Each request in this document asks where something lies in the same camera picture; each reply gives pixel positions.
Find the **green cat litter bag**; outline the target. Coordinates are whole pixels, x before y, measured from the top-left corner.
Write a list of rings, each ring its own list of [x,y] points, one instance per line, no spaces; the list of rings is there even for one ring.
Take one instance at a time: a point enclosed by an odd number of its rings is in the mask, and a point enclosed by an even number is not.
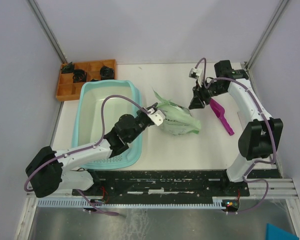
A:
[[[200,132],[201,122],[191,115],[188,108],[164,99],[155,90],[153,93],[159,101],[157,109],[165,115],[163,123],[159,126],[163,132],[174,136]]]

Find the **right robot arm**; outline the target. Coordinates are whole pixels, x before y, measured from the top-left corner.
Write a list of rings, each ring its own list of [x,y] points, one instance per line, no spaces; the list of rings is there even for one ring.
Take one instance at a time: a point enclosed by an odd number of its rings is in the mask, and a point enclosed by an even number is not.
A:
[[[233,69],[229,60],[221,60],[214,65],[214,71],[215,77],[207,79],[205,67],[196,65],[190,70],[195,86],[189,109],[203,109],[211,105],[213,97],[228,93],[245,120],[238,139],[239,154],[226,170],[227,178],[219,183],[221,193],[230,196],[237,191],[237,182],[246,181],[256,164],[276,163],[284,125],[263,107],[244,69]]]

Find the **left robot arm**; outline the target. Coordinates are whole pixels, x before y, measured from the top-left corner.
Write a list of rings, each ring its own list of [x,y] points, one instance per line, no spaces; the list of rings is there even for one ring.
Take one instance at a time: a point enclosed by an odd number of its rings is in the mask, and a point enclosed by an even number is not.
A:
[[[99,141],[59,151],[54,151],[50,146],[43,147],[25,170],[28,178],[24,190],[34,192],[38,198],[72,189],[96,195],[101,183],[91,173],[74,169],[122,154],[147,127],[160,126],[164,119],[165,115],[155,108],[139,110],[137,116],[122,115],[111,131]]]

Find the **magenta plastic litter scoop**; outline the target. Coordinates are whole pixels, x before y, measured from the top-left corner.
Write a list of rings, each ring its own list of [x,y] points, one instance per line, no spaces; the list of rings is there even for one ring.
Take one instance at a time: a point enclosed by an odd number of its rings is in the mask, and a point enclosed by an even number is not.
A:
[[[226,117],[225,117],[225,109],[213,98],[211,98],[210,103],[209,103],[212,111],[214,112],[215,116],[218,118],[226,132],[230,135],[233,136],[235,132],[229,125]]]

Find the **teal plastic litter box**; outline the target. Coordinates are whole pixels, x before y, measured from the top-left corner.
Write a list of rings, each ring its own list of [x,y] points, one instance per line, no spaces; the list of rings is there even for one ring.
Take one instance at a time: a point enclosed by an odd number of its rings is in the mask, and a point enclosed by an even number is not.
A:
[[[96,142],[102,135],[101,106],[106,97],[120,95],[142,106],[140,91],[128,80],[101,80],[85,83],[81,88],[78,109],[75,117],[71,146]],[[104,106],[105,133],[108,133],[124,114],[137,115],[138,108],[132,103],[111,98]],[[114,170],[135,164],[142,153],[142,135],[139,135],[124,153],[106,159],[95,160],[82,165],[90,170]]]

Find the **black round part in tray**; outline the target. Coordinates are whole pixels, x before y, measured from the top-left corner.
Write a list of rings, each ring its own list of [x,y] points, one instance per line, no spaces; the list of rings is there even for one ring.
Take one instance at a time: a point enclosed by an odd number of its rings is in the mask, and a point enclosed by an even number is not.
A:
[[[114,80],[115,79],[115,70],[106,65],[102,66],[99,70],[101,80]]]

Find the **orange wooden compartment tray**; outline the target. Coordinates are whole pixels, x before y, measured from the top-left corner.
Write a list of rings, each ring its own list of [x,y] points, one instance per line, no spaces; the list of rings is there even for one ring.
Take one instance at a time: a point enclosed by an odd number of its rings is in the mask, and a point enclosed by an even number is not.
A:
[[[63,63],[59,70],[55,96],[60,102],[78,100],[85,83],[116,78],[115,59]]]

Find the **small circuit board with LEDs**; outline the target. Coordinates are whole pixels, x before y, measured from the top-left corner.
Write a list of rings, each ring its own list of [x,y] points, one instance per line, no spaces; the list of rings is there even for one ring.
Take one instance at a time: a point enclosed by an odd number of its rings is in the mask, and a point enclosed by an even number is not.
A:
[[[225,201],[225,211],[226,212],[236,212],[240,208],[239,200],[226,200]]]

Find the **blue foam pad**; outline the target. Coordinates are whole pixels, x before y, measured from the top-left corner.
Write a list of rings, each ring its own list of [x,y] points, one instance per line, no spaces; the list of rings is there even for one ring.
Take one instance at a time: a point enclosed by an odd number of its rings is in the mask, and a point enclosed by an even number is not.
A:
[[[278,228],[270,223],[266,225],[265,240],[299,240],[296,235]]]

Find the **black mounting base plate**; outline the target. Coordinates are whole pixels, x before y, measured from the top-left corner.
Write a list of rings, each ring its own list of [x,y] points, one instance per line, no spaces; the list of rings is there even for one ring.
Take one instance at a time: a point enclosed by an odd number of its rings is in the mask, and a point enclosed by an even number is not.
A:
[[[93,185],[83,193],[109,197],[110,203],[117,197],[144,195],[153,190],[204,199],[250,195],[248,184],[231,182],[225,170],[89,170],[88,173],[92,175]]]

